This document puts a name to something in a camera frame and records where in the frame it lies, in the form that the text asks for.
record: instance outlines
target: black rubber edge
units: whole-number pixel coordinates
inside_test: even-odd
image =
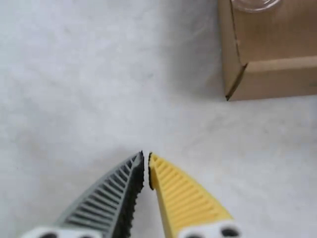
[[[150,159],[151,159],[151,155],[152,155],[152,152],[150,152],[150,154],[149,154],[149,160],[148,160],[148,169],[149,169],[149,186],[150,186],[150,189],[154,190],[153,185],[152,185],[152,181],[151,181],[151,168],[150,168]]]
[[[141,161],[132,173],[131,180],[128,184],[124,200],[120,209],[120,213],[113,231],[112,238],[128,238],[131,236],[133,214],[135,212],[136,199],[143,188],[144,182],[144,156],[143,152],[139,152]]]

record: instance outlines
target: gray gripper finger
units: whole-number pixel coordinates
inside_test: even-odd
[[[100,231],[105,238],[130,237],[134,206],[143,181],[141,151],[87,189],[60,216],[56,225]]]

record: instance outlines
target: cardboard box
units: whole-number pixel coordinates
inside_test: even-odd
[[[218,0],[228,100],[317,94],[317,0],[245,13]]]

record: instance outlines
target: white surface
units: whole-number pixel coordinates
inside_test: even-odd
[[[226,102],[216,0],[5,0],[0,19],[2,237],[51,224],[141,149],[246,237],[316,236],[317,97]],[[163,237],[148,186],[133,224]]]

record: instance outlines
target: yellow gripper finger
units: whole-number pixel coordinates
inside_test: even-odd
[[[231,220],[230,214],[200,184],[170,162],[150,154],[149,180],[157,191],[166,238],[189,226]]]

